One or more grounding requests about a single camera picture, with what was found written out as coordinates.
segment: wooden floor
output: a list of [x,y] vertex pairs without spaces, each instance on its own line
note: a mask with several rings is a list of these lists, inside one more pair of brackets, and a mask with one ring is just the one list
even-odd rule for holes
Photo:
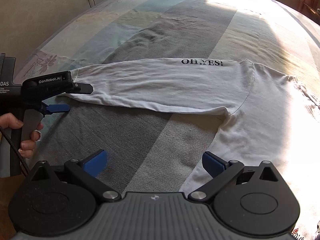
[[8,215],[8,205],[23,179],[23,175],[0,178],[0,240],[8,240],[15,234]]

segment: finger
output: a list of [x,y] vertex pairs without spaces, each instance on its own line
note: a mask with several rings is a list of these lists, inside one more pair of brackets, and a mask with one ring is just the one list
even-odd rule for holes
[[36,148],[36,142],[33,140],[25,140],[21,142],[21,149],[22,150],[34,150]]
[[22,157],[24,158],[31,158],[33,156],[33,151],[32,150],[21,150],[19,149],[19,152]]
[[30,139],[33,140],[33,141],[37,141],[40,139],[40,133],[37,132],[37,131],[33,131],[31,134],[30,134]]
[[43,123],[38,124],[37,130],[43,129],[43,126],[44,126]]
[[12,129],[19,129],[23,125],[23,122],[18,120],[13,114],[7,113],[0,116],[0,126],[2,128],[12,128]]

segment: bed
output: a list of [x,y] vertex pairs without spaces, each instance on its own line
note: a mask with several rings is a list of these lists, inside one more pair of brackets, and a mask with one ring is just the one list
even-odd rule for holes
[[[297,76],[320,94],[320,27],[275,0],[105,0],[42,44],[15,77],[144,58],[249,59]],[[55,97],[68,114],[43,120],[40,159],[62,164],[105,149],[98,178],[126,191],[177,191],[223,116],[158,113]]]

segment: white t-shirt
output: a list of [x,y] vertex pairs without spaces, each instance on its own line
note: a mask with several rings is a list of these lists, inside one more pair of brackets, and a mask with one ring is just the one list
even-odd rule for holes
[[[93,65],[72,71],[91,95],[67,95],[99,105],[185,114],[225,114],[208,148],[247,166],[271,161],[300,204],[296,224],[313,238],[320,220],[320,109],[295,77],[249,60],[161,58]],[[181,186],[186,194],[211,179],[201,160]]]

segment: metal screw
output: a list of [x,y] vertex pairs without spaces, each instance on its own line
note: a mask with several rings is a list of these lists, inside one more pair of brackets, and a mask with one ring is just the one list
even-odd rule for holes
[[194,199],[204,199],[207,197],[207,194],[202,191],[194,191],[191,193],[191,197]]
[[102,196],[104,198],[108,198],[108,199],[115,199],[119,196],[118,192],[115,192],[113,190],[108,190],[108,191],[105,191]]

